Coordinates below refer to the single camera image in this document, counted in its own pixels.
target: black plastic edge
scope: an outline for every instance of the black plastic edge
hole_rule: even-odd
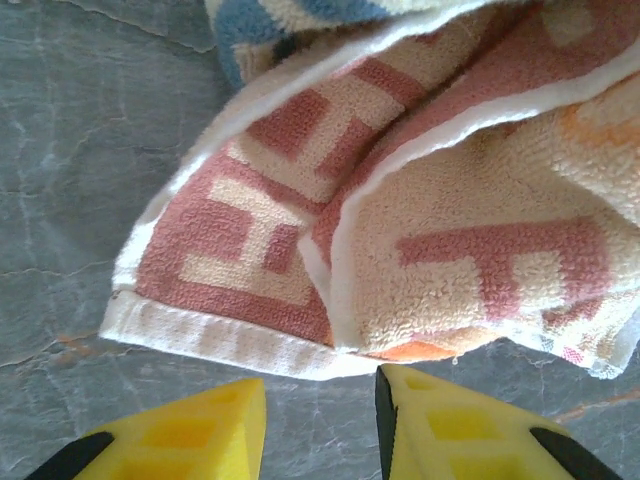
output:
[[[25,480],[73,480],[114,440],[109,432],[79,438],[64,446]]]
[[[378,425],[382,480],[389,480],[391,475],[397,420],[398,409],[393,406],[391,385],[382,371],[382,367],[378,367],[376,371],[376,423]]]
[[[529,431],[575,480],[622,480],[573,438],[542,427]]]

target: yellow foam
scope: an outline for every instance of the yellow foam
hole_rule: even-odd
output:
[[[529,432],[559,425],[401,365],[383,365],[397,408],[390,480],[572,480]]]
[[[223,385],[98,427],[115,440],[77,480],[257,480],[266,430],[260,379]]]

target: terry cloth towel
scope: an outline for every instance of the terry cloth towel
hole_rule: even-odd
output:
[[[220,64],[240,87],[328,30],[412,12],[460,12],[497,0],[205,0]]]
[[[635,0],[572,0],[322,37],[151,202],[101,334],[309,379],[508,337],[615,377],[640,337],[639,32]]]

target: towel fold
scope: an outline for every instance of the towel fold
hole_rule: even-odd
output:
[[[322,35],[336,17],[257,62],[134,227],[101,334],[311,379],[507,337],[618,375],[640,337],[637,6],[486,3]]]

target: gray marble surface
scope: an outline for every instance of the gray marble surface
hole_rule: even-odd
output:
[[[196,0],[0,2],[0,478],[250,372],[96,338],[113,259],[230,91]],[[422,369],[556,418],[640,478],[640,357],[613,381],[498,342]],[[379,479],[373,378],[267,377],[262,479]]]

